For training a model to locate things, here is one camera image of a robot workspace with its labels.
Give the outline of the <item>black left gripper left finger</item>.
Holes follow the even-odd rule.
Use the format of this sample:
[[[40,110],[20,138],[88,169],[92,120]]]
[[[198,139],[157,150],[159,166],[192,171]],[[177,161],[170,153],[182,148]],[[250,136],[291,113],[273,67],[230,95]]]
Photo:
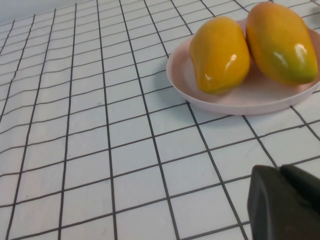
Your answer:
[[[254,240],[320,238],[320,208],[301,197],[280,168],[252,168],[247,211]]]

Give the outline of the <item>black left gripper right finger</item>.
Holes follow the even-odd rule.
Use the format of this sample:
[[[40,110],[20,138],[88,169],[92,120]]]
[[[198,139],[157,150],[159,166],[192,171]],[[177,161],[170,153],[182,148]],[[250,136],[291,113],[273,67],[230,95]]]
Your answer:
[[[320,179],[294,166],[282,165],[279,168],[282,176],[298,194],[307,200],[313,208],[320,207]]]

